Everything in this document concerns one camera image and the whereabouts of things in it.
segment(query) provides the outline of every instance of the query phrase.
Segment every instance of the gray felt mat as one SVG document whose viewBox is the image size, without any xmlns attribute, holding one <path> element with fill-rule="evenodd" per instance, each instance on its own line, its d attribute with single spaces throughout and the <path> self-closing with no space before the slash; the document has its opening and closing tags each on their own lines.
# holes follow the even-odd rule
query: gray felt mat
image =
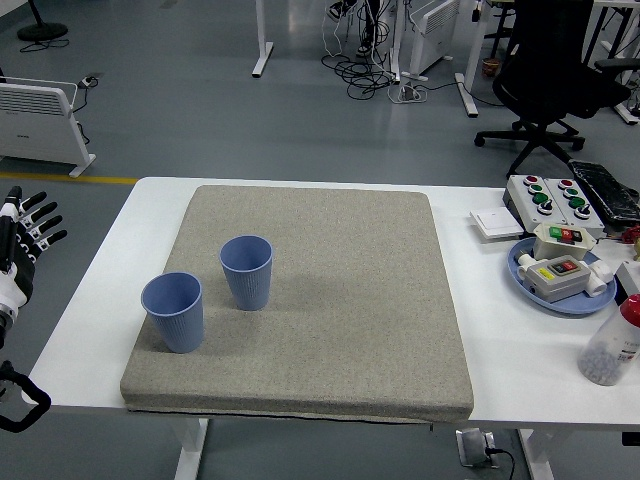
<svg viewBox="0 0 640 480">
<path fill-rule="evenodd" d="M 217 258 L 246 233 L 275 249 L 258 312 L 235 308 Z M 174 270 L 203 284 L 205 340 L 171 353 L 146 318 L 121 382 L 130 410 L 454 422 L 473 409 L 425 195 L 204 186 Z"/>
</svg>

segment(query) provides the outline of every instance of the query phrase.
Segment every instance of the white table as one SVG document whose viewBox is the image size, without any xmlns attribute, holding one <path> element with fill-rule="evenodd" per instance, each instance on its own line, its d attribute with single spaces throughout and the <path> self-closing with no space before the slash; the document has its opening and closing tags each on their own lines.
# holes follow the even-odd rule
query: white table
<svg viewBox="0 0 640 480">
<path fill-rule="evenodd" d="M 404 15 L 405 15 L 405 5 L 404 2 L 396 2 L 397 10 L 396 10 L 396 20 L 395 20 L 395 28 L 393 33 L 393 46 L 391 47 L 391 72 L 394 75 L 395 83 L 400 81 L 400 43 L 402 40 L 402 34 L 404 32 Z M 266 28 L 264 22 L 264 0 L 256 0 L 256 16 L 258 20 L 258 48 L 260 50 L 260 56 L 258 57 L 258 62 L 253 69 L 251 75 L 254 78 L 260 78 L 262 73 L 264 72 L 265 67 L 267 66 L 267 61 L 271 56 L 271 52 L 273 51 L 273 42 L 267 42 L 266 39 Z"/>
<path fill-rule="evenodd" d="M 500 3 L 513 3 L 513 0 L 502 0 L 502 1 L 484 0 L 483 1 L 482 11 L 480 13 L 480 19 L 478 20 L 478 25 L 476 27 L 473 44 L 471 45 L 471 51 L 469 52 L 469 60 L 467 61 L 466 72 L 464 74 L 462 73 L 455 74 L 455 79 L 458 84 L 460 97 L 462 98 L 462 102 L 464 103 L 464 107 L 467 111 L 467 116 L 469 117 L 478 116 L 478 109 L 475 105 L 475 102 L 473 101 L 473 97 L 471 96 L 470 92 L 472 91 L 472 88 L 473 88 L 473 81 L 476 76 L 478 61 L 480 60 L 480 50 L 482 49 L 482 45 L 484 42 L 484 35 L 487 31 L 487 24 L 489 23 L 489 18 L 491 18 L 491 11 L 495 4 L 500 4 Z M 640 2 L 636 2 L 635 0 L 595 0 L 594 6 L 601 7 L 603 9 L 614 8 L 614 7 L 623 8 L 623 9 L 639 9 Z M 594 37 L 593 37 L 594 39 L 597 37 L 599 33 L 599 30 L 600 30 L 599 27 L 602 26 L 602 20 L 604 20 L 605 13 L 606 13 L 605 11 L 601 13 L 598 26 L 596 26 L 596 29 L 594 31 Z M 624 38 L 622 38 L 622 36 L 619 34 L 617 36 L 617 42 L 614 42 L 614 43 L 618 43 L 618 44 L 622 43 L 624 45 L 629 40 L 631 40 L 632 36 L 633 35 L 631 34 L 631 32 L 629 32 Z M 637 123 L 637 119 L 631 115 L 628 115 L 627 117 L 625 117 L 624 115 L 622 116 L 625 119 L 625 121 L 629 124 Z"/>
<path fill-rule="evenodd" d="M 515 241 L 484 241 L 469 217 L 471 209 L 500 206 L 503 190 L 465 187 L 139 181 L 31 372 L 51 396 L 53 409 L 128 413 L 119 385 L 145 318 L 140 292 L 163 271 L 191 196 L 204 184 L 427 194 L 474 392 L 469 426 L 535 428 L 522 430 L 534 479 L 553 478 L 545 447 L 571 430 L 640 430 L 640 368 L 615 387 L 600 387 L 576 366 L 580 349 L 615 305 L 585 318 L 567 318 L 518 292 L 506 269 L 506 253 Z M 617 268 L 632 257 L 632 248 L 602 241 L 594 253 Z M 206 420 L 168 418 L 183 444 L 176 478 L 195 479 Z"/>
</svg>

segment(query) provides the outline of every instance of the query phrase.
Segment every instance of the chair armrest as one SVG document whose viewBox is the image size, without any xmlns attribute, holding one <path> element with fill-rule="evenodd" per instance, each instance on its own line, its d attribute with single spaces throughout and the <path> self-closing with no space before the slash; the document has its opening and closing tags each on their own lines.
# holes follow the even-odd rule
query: chair armrest
<svg viewBox="0 0 640 480">
<path fill-rule="evenodd" d="M 594 66 L 602 73 L 615 78 L 622 72 L 628 70 L 640 70 L 640 59 L 636 58 L 609 58 L 606 60 L 598 60 Z"/>
</svg>

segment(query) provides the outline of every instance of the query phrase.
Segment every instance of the white device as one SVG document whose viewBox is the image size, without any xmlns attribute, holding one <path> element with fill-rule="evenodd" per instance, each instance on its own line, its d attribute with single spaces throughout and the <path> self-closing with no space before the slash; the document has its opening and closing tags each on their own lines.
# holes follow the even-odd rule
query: white device
<svg viewBox="0 0 640 480">
<path fill-rule="evenodd" d="M 602 220 L 574 180 L 511 175 L 503 202 L 529 233 L 544 222 L 584 228 L 595 239 L 606 235 Z"/>
<path fill-rule="evenodd" d="M 524 233 L 520 224 L 506 207 L 472 210 L 470 215 L 487 240 L 517 237 Z"/>
<path fill-rule="evenodd" d="M 61 88 L 17 83 L 0 83 L 2 156 L 70 163 L 76 165 L 69 173 L 73 178 L 96 158 L 87 152 Z"/>
<path fill-rule="evenodd" d="M 522 285 L 535 296 L 551 303 L 582 292 L 590 277 L 589 268 L 571 255 L 563 255 L 529 266 Z"/>
<path fill-rule="evenodd" d="M 411 14 L 416 31 L 409 77 L 419 77 L 449 52 L 459 8 L 460 0 L 428 0 Z"/>
<path fill-rule="evenodd" d="M 625 260 L 616 270 L 616 278 L 621 287 L 619 290 L 623 290 L 623 299 L 640 293 L 640 262 Z"/>
<path fill-rule="evenodd" d="M 584 228 L 541 223 L 533 230 L 537 237 L 533 244 L 533 257 L 555 258 L 571 255 L 582 260 L 596 245 L 595 239 Z"/>
</svg>

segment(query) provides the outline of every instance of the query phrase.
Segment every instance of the electrical socket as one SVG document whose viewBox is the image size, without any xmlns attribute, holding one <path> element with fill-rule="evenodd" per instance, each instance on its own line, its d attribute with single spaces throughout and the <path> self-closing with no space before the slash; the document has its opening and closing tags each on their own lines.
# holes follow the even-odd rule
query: electrical socket
<svg viewBox="0 0 640 480">
<path fill-rule="evenodd" d="M 91 87 L 91 80 L 89 77 L 84 77 L 82 80 L 78 82 L 78 88 L 80 90 L 85 90 Z"/>
</svg>

